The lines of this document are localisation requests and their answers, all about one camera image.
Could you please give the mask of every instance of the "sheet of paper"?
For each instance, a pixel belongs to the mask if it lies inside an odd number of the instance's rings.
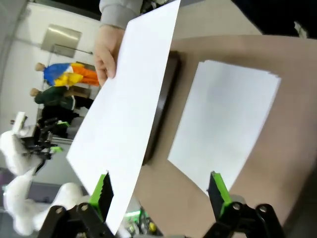
[[[109,171],[114,198],[107,216],[113,233],[131,199],[148,144],[180,1],[130,21],[117,75],[88,111],[67,159],[92,194]]]
[[[168,157],[206,192],[212,171],[230,189],[268,116],[280,78],[216,61],[198,65]]]

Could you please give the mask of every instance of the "orange pants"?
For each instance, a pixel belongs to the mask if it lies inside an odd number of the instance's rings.
[[[97,77],[97,73],[86,69],[84,67],[76,67],[76,66],[72,66],[74,73],[80,74],[83,77],[82,80],[80,80],[80,83],[85,83],[85,84],[89,84],[92,86],[99,86],[99,81],[98,81],[98,77]]]

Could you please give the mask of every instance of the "brown tabletop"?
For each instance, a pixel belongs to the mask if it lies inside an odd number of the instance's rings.
[[[202,37],[174,41],[183,67],[153,160],[135,195],[165,235],[200,238],[214,222],[209,198],[168,160],[198,62],[218,60],[282,78],[272,109],[230,193],[249,206],[289,215],[317,155],[317,41],[279,36]]]

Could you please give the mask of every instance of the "screw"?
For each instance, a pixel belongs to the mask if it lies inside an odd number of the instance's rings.
[[[61,208],[57,208],[56,209],[56,213],[58,214],[58,213],[61,213],[63,211],[63,209],[61,209]]]
[[[240,210],[240,205],[238,203],[233,204],[234,210]]]
[[[266,207],[261,206],[261,207],[260,207],[260,211],[261,211],[261,212],[266,212]]]
[[[84,206],[81,207],[81,210],[83,210],[83,211],[86,211],[87,209],[88,209],[87,205],[84,205]]]

